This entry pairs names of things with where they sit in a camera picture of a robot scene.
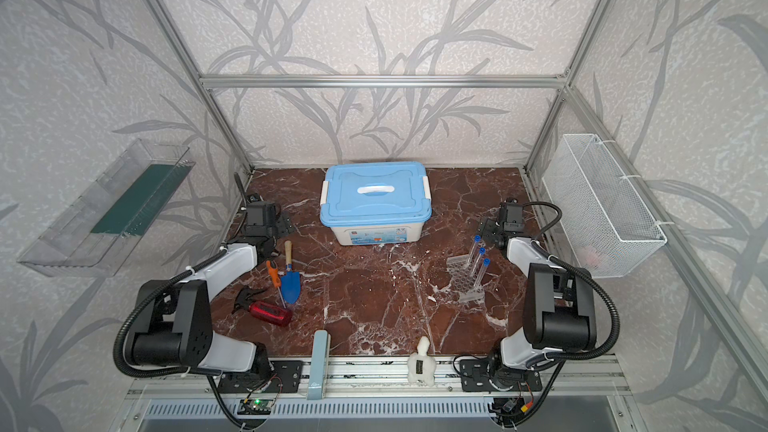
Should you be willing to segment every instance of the storage box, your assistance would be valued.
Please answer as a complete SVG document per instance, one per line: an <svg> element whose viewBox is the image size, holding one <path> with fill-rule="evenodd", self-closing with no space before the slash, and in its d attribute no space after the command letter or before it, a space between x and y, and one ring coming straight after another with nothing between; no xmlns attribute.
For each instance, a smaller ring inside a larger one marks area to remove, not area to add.
<svg viewBox="0 0 768 432"><path fill-rule="evenodd" d="M341 245L416 242L431 215L429 180L418 162L334 166L322 183L320 221Z"/></svg>

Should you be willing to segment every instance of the wallpaper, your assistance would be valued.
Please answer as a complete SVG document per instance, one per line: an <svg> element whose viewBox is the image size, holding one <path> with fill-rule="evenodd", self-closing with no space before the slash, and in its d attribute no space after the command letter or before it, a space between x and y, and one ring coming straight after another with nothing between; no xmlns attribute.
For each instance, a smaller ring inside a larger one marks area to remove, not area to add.
<svg viewBox="0 0 768 432"><path fill-rule="evenodd" d="M596 0L164 0L204 73L562 73Z"/></svg>
<svg viewBox="0 0 768 432"><path fill-rule="evenodd" d="M236 162L140 0L0 0L0 429L107 430L110 351L138 286L217 244ZM113 278L48 278L21 252L136 138L187 144L187 179Z"/></svg>
<svg viewBox="0 0 768 432"><path fill-rule="evenodd" d="M554 98L550 89L217 92L252 163L271 167L386 159L518 166Z"/></svg>
<svg viewBox="0 0 768 432"><path fill-rule="evenodd" d="M576 85L768 344L765 3L617 0ZM602 284L622 313L614 351L651 430L768 430L663 251Z"/></svg>

